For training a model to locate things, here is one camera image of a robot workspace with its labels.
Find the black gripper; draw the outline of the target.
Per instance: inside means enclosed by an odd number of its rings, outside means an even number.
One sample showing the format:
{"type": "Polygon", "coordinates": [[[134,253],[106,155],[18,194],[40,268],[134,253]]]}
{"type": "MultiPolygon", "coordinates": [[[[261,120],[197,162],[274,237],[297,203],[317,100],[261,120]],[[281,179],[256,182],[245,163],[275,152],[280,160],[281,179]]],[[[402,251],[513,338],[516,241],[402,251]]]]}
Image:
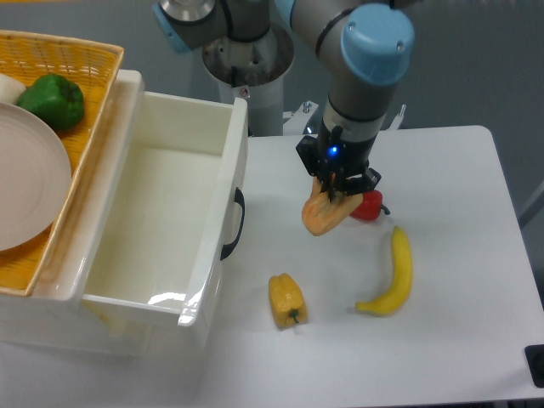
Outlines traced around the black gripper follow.
{"type": "Polygon", "coordinates": [[[308,174],[321,182],[321,193],[337,201],[340,192],[356,196],[372,191],[381,180],[369,155],[382,119],[357,122],[342,116],[324,118],[317,135],[305,135],[296,151],[308,174]]]}

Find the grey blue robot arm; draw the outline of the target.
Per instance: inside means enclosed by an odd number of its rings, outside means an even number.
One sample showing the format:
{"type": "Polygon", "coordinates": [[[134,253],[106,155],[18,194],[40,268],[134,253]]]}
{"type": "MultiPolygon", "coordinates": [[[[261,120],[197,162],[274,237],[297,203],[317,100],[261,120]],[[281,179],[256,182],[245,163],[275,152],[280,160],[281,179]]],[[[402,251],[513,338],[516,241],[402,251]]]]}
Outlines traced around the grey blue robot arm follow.
{"type": "Polygon", "coordinates": [[[330,72],[318,132],[297,145],[308,174],[331,198],[374,190],[369,155],[415,41],[395,1],[159,1],[152,7],[171,47],[201,50],[226,99],[245,99],[251,131],[281,127],[275,105],[294,59],[292,37],[330,72]]]}

